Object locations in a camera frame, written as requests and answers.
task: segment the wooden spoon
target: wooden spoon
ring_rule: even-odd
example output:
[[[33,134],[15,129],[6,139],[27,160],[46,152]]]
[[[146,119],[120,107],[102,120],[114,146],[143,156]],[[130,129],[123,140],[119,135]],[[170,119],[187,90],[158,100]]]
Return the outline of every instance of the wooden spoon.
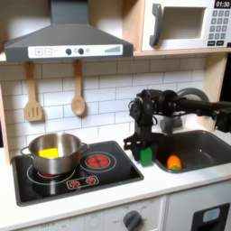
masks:
[[[81,62],[80,61],[74,61],[73,66],[75,69],[75,96],[72,99],[71,107],[72,111],[76,116],[82,116],[85,111],[85,102],[82,97],[81,89],[82,89],[82,83],[81,83]]]
[[[26,69],[27,86],[29,91],[29,101],[25,106],[25,119],[27,121],[39,121],[42,120],[42,108],[36,101],[35,86],[34,86],[34,64],[27,62],[24,64]]]

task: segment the range hood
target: range hood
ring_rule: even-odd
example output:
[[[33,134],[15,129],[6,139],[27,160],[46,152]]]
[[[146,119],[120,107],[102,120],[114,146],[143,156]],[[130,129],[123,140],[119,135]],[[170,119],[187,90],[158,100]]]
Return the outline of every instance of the range hood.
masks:
[[[7,61],[131,57],[133,44],[88,24],[88,0],[51,0],[51,25],[5,43]]]

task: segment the sink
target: sink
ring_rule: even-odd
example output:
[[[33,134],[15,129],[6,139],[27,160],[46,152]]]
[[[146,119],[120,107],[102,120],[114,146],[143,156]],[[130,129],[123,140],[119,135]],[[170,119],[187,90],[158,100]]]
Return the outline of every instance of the sink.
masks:
[[[182,170],[166,168],[170,155],[176,154],[182,163]],[[205,131],[164,136],[158,146],[155,163],[164,171],[183,173],[200,170],[231,162],[231,146],[214,134]]]

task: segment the microwave keypad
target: microwave keypad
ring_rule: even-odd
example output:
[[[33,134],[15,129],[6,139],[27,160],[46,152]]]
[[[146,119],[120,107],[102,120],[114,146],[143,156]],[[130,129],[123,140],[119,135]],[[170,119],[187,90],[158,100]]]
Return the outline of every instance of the microwave keypad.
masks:
[[[208,46],[224,46],[230,11],[214,10],[208,35]]]

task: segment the silver pot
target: silver pot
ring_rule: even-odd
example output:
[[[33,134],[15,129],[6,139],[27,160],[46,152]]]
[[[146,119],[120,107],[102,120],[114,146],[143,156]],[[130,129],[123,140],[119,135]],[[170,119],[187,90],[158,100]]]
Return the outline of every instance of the silver pot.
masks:
[[[29,154],[23,153],[26,148],[29,149]],[[57,148],[59,157],[43,158],[39,155],[40,150],[50,148]],[[32,158],[35,170],[56,175],[76,169],[81,154],[87,149],[88,145],[72,134],[46,134],[31,141],[28,147],[22,148],[21,154]]]

